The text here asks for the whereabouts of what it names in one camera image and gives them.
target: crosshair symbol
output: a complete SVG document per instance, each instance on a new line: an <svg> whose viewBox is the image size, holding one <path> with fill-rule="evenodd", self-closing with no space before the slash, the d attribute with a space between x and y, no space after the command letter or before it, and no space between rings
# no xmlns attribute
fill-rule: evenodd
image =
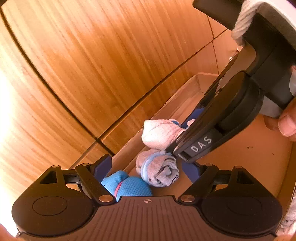
<svg viewBox="0 0 296 241"><path fill-rule="evenodd" d="M152 202L152 200L149 199L149 198L147 198L147 199L144 200L144 203L148 203L148 204L149 204L149 203L151 203L151 202Z"/></svg>

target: light blue stripe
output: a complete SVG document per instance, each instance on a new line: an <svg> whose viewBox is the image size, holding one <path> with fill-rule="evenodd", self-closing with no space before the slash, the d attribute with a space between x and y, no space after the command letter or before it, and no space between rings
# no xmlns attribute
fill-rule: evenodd
<svg viewBox="0 0 296 241"><path fill-rule="evenodd" d="M145 181L145 182L149 182L148 181L148 172L147 172L147 168L150 165L150 163L153 161L153 159L155 157L158 156L164 156L164 155L171 155L170 153L165 153L165 151L160 151L160 152L156 152L151 154L149 157L147 157L146 160L144 160L142 167L141 167L141 178Z"/></svg>

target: ribbed black surface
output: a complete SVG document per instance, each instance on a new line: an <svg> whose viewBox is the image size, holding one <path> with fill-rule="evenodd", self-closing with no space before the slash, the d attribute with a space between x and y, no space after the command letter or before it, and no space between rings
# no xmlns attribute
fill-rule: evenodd
<svg viewBox="0 0 296 241"><path fill-rule="evenodd" d="M31 241L244 240L217 232L203 221L194 207L179 205L170 196L122 197L117 204L99 208L85 226L70 234L51 238L22 234L21 237ZM268 235L251 240L273 239Z"/></svg>

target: white lettering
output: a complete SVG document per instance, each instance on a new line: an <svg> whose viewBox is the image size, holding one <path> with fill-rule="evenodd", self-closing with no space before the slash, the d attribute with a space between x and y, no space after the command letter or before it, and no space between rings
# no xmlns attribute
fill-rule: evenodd
<svg viewBox="0 0 296 241"><path fill-rule="evenodd" d="M204 140L205 140L208 144L210 144L210 143L212 142L212 140L211 140L210 138L208 138L208 137L204 137Z"/></svg>
<svg viewBox="0 0 296 241"><path fill-rule="evenodd" d="M205 144L203 144L201 142L199 142L198 144L199 144L199 146L200 146L201 149L205 146Z"/></svg>
<svg viewBox="0 0 296 241"><path fill-rule="evenodd" d="M198 148L196 146L192 146L191 150L193 150L194 152L198 152Z"/></svg>

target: red stripe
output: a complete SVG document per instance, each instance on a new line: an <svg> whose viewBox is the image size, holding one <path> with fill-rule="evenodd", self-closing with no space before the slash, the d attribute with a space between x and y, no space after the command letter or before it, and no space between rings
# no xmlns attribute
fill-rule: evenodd
<svg viewBox="0 0 296 241"><path fill-rule="evenodd" d="M120 182L120 183L118 184L118 186L116 187L115 192L114 192L114 197L117 196L118 190L119 190L119 188L120 188L122 182Z"/></svg>

